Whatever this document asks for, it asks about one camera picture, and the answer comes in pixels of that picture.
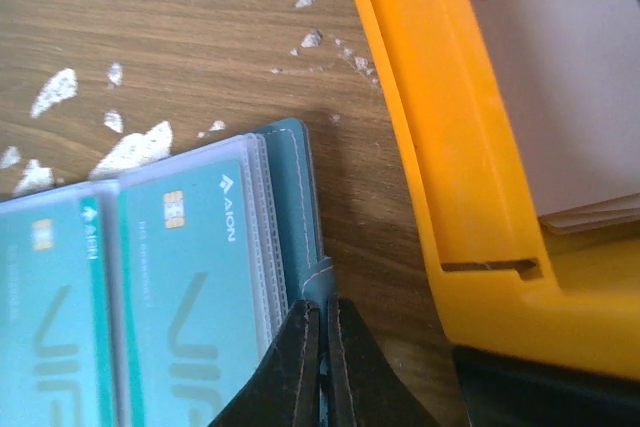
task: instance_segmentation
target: yellow plastic container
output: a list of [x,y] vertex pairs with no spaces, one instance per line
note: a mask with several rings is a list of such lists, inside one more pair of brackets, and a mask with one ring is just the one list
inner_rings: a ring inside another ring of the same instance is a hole
[[640,225],[544,234],[469,0],[355,0],[456,344],[640,380]]

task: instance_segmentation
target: wood grain surface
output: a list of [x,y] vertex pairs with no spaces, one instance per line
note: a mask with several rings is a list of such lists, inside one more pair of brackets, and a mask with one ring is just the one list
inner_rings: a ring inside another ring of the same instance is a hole
[[[311,132],[326,249],[391,365],[443,426],[466,411],[423,268],[400,157],[373,76],[340,57],[371,59],[352,0],[0,0],[0,171],[10,195],[38,159],[65,183],[87,174],[124,134],[167,120],[172,153],[296,116]],[[289,52],[311,29],[316,48]],[[342,47],[335,38],[342,39]],[[120,62],[121,86],[107,70]],[[37,119],[45,82],[72,68],[78,95]],[[272,69],[282,69],[273,74]],[[208,133],[215,120],[227,129]]]

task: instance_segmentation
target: card chip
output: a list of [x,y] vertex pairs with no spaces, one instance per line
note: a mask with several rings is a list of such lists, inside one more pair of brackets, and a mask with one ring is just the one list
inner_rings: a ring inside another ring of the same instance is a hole
[[184,225],[184,196],[181,190],[164,194],[164,225],[167,229]]
[[33,223],[33,250],[46,250],[53,247],[53,222],[40,219]]

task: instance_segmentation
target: yellow tray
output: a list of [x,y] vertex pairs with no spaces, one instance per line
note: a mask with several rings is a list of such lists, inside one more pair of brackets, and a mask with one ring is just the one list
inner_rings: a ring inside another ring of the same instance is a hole
[[640,225],[540,231],[469,0],[355,0],[447,337],[640,379]]

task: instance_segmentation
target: black object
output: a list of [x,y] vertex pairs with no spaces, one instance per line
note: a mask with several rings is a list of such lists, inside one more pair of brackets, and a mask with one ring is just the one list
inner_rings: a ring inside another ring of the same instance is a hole
[[[328,305],[328,424],[331,427],[437,427],[398,379],[355,305]],[[317,427],[319,308],[297,301],[254,375],[209,427]]]
[[473,427],[640,426],[635,382],[465,347],[453,360]]

